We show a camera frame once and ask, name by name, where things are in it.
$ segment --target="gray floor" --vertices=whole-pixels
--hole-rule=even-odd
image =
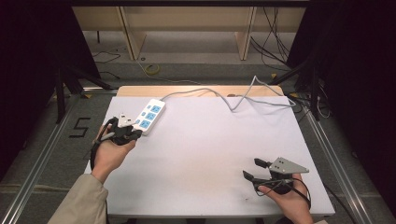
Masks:
[[[169,82],[147,77],[140,66],[130,61],[129,55],[123,44],[123,36],[120,33],[101,33],[101,43],[96,43],[96,32],[85,33],[90,44],[92,53],[110,51],[119,53],[120,57],[110,63],[98,63],[101,72],[111,72],[120,77],[115,79],[110,74],[103,73],[105,82],[113,86],[122,85],[188,85],[189,82]],[[290,46],[293,34],[284,34],[284,41]],[[264,34],[256,34],[256,39],[263,40]],[[269,48],[276,52],[276,47],[270,43]],[[94,57],[97,62],[105,62],[114,58],[114,55],[101,53]],[[247,85],[254,76],[260,80],[269,82],[271,74],[283,74],[268,68],[262,64],[262,57],[253,49],[250,49],[246,61],[241,62],[238,58],[237,47],[230,33],[153,33],[149,34],[139,58],[142,65],[156,63],[161,66],[161,72],[154,77],[182,80],[187,79],[204,84],[220,85]],[[266,61],[269,64],[282,67],[275,61]],[[281,84],[284,92],[293,91],[295,77]],[[94,87],[91,83],[81,81],[85,87]],[[91,140],[96,136],[98,127],[102,124],[108,104],[114,94],[92,94],[89,97],[78,99],[75,110],[69,121],[65,124],[61,138],[52,152],[49,161],[40,176],[35,190],[25,205],[18,223],[46,223],[53,214],[64,195],[81,175],[87,165],[86,155],[90,149]],[[319,140],[308,121],[304,112],[295,113],[299,120],[300,128],[305,142],[311,152],[318,172],[323,182],[332,189],[336,196],[348,206],[349,203],[344,192],[335,177]],[[74,130],[78,118],[90,118],[83,120],[80,126],[88,127],[88,131],[82,138],[70,138],[70,135],[80,134],[81,130]],[[41,119],[36,124],[35,131],[28,140],[25,150],[21,151],[18,158],[10,167],[6,177],[0,185],[0,214],[7,211],[13,198],[24,182],[29,172],[39,157],[40,152],[46,145],[51,131],[55,127],[56,101],[49,101]],[[329,137],[334,151],[336,151],[346,172],[350,177],[353,187],[359,193],[364,202],[367,213],[373,223],[396,223],[395,218],[388,210],[375,186],[364,172],[359,160],[351,154],[345,136],[340,130],[336,116],[328,119],[321,118],[320,124]],[[329,223],[351,223],[345,209],[338,203],[334,196],[329,197],[335,208],[335,215],[326,217]],[[111,218],[112,223],[123,223],[124,218]],[[138,223],[184,223],[184,220],[174,219],[140,219]],[[255,223],[254,219],[211,219],[206,223]]]

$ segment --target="forearm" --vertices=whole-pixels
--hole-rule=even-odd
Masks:
[[[106,223],[107,194],[93,175],[81,175],[49,223]]]

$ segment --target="hand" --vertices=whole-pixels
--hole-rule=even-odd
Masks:
[[[107,127],[104,135],[107,134],[109,130],[110,127]],[[128,153],[134,148],[135,144],[135,140],[122,146],[118,146],[110,140],[102,142],[97,149],[95,166],[91,175],[96,177],[102,184],[105,183],[108,175],[110,175],[113,170],[121,166],[126,155],[128,155]]]
[[[300,174],[294,174],[293,178],[303,181]],[[298,180],[294,180],[293,186],[306,196],[307,190],[303,183]],[[259,191],[274,200],[277,205],[282,209],[285,217],[290,219],[293,223],[314,223],[314,220],[309,213],[309,207],[306,203],[306,200],[293,190],[291,190],[289,193],[280,195],[265,186],[259,186]]]

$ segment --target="power outlet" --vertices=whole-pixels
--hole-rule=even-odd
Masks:
[[[143,131],[143,135],[148,135],[164,110],[165,102],[156,99],[150,100],[137,116],[134,122],[135,128]]]

